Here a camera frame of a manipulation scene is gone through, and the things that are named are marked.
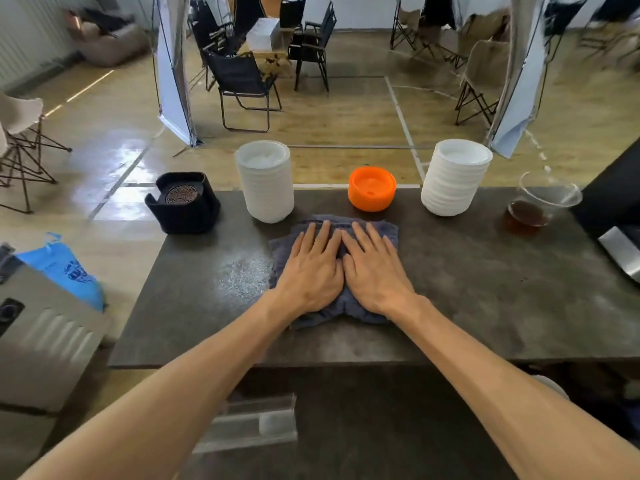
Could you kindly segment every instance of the radiator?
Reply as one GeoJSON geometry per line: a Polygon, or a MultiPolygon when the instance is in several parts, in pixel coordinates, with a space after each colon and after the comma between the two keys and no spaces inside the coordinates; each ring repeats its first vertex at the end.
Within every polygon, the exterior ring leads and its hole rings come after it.
{"type": "Polygon", "coordinates": [[[74,52],[64,9],[94,0],[0,0],[0,90],[6,91],[74,52]]]}

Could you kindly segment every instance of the hand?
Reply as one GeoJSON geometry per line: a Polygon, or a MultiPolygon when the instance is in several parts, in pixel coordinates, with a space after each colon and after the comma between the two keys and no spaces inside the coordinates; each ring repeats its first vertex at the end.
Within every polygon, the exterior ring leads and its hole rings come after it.
{"type": "Polygon", "coordinates": [[[342,231],[342,241],[349,254],[342,258],[347,286],[367,310],[390,319],[416,297],[406,277],[394,245],[367,223],[367,235],[357,222],[353,231],[357,241],[342,231]]]}
{"type": "Polygon", "coordinates": [[[316,237],[316,224],[301,232],[275,291],[285,306],[291,306],[293,318],[317,312],[331,303],[342,291],[342,261],[336,259],[342,241],[340,232],[329,239],[331,223],[324,221],[316,237]]]}

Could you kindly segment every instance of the white box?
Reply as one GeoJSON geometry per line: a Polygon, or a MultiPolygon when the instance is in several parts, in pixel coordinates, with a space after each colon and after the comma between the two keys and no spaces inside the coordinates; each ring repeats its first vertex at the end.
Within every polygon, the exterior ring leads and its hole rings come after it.
{"type": "Polygon", "coordinates": [[[246,35],[249,50],[270,52],[282,45],[279,18],[258,18],[253,28],[246,35]]]}

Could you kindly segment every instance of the brown liquid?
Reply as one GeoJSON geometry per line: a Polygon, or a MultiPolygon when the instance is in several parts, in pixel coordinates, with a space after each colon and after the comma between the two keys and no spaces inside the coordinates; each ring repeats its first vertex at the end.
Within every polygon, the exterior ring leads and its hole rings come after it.
{"type": "Polygon", "coordinates": [[[545,211],[537,205],[516,200],[504,211],[504,224],[507,231],[516,235],[531,235],[549,223],[545,211]]]}

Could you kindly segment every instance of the black holder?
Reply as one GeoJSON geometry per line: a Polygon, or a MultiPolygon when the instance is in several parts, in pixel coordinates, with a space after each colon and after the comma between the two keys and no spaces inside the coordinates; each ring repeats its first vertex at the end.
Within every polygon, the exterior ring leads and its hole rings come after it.
{"type": "Polygon", "coordinates": [[[151,194],[145,203],[167,234],[200,234],[209,231],[220,212],[209,180],[199,171],[171,172],[156,180],[158,200],[151,194]]]}

